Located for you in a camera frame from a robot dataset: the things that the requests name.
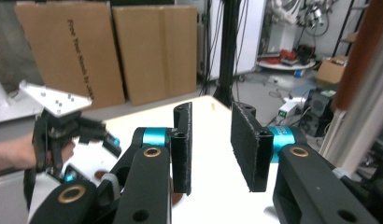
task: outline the white stand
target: white stand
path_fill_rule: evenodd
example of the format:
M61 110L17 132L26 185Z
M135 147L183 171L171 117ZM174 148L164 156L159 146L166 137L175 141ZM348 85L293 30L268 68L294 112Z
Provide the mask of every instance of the white stand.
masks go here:
M42 109L38 102L21 91L9 97L0 84L0 122L34 116Z

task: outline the black pole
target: black pole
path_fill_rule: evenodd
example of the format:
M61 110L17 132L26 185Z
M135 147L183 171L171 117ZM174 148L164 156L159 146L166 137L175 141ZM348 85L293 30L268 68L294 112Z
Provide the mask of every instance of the black pole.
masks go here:
M233 71L237 41L238 14L241 0L222 1L224 10L220 51L220 75L219 85L215 90L214 97L230 108L234 101L232 92Z

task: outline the teal band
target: teal band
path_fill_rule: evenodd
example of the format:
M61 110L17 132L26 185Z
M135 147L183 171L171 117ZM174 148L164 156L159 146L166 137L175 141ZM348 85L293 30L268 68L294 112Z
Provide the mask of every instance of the teal band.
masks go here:
M143 144L163 147L165 136L166 128L146 128L143 134Z
M289 127L286 126L270 126L268 129L274 135L273 148L274 154L271 162L278 162L278 152L287 144L294 144L294 136Z

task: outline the white table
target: white table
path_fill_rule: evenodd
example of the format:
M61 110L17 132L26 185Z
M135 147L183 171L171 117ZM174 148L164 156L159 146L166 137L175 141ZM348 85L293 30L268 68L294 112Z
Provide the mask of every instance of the white table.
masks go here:
M230 142L231 111L211 96L160 106L106 122L123 151L137 127L173 127L173 108L192 102L191 195L173 207L173 223L279 223L273 206L277 164L272 163L265 193L250 193ZM86 176L116 162L98 144L77 146L70 160ZM40 176L31 215L56 184Z

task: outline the brown cylinder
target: brown cylinder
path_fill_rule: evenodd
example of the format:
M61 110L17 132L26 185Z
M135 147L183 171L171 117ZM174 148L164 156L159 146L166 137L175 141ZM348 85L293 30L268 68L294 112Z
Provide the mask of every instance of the brown cylinder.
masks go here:
M352 46L348 65L340 80L333 105L347 111L363 81L366 70L383 34L383 0L372 0L366 9L358 37Z

